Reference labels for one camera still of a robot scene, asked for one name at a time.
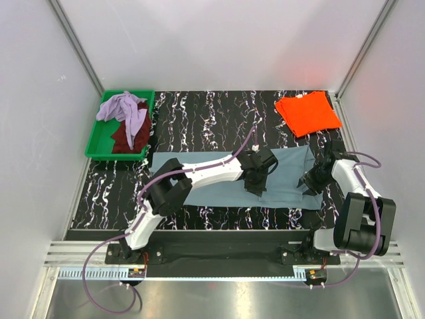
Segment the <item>grey blue t shirt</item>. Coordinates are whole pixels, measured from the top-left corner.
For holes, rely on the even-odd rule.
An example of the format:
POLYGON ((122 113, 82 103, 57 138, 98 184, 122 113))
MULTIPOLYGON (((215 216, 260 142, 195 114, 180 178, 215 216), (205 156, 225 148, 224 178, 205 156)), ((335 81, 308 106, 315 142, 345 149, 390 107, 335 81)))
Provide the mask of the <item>grey blue t shirt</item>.
POLYGON ((185 205, 199 207, 265 207, 319 210, 323 195, 304 195, 299 179, 309 171, 314 156, 309 146, 273 149, 278 166, 266 180, 266 191, 258 197, 244 189, 244 182, 224 181, 192 190, 185 205))

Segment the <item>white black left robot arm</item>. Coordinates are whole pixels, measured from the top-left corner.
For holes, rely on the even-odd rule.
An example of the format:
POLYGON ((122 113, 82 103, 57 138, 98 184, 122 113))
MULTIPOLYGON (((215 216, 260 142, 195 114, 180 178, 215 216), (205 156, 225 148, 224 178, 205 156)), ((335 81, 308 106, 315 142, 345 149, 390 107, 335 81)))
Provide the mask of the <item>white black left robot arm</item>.
POLYGON ((278 159, 269 149, 238 150, 201 163, 180 163, 177 158, 167 160, 141 191, 140 210, 119 239, 120 255, 129 263, 138 262, 159 222, 180 210, 192 191, 242 180, 247 192, 260 196, 266 191, 267 177, 277 166, 278 159))

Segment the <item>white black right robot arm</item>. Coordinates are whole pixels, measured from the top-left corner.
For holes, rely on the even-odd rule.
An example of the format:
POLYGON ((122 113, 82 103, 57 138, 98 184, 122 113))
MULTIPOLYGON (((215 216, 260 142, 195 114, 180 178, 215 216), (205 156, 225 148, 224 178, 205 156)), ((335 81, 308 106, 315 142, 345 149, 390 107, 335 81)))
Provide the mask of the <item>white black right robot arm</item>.
POLYGON ((319 263, 337 253, 360 260, 383 256, 389 248, 396 203, 383 197, 368 182, 364 166, 378 169, 379 160, 360 161, 359 152, 348 152, 343 142, 327 142, 323 157, 300 179, 305 195, 319 195, 336 183, 344 195, 343 207, 332 229, 310 230, 300 253, 308 263, 319 263))

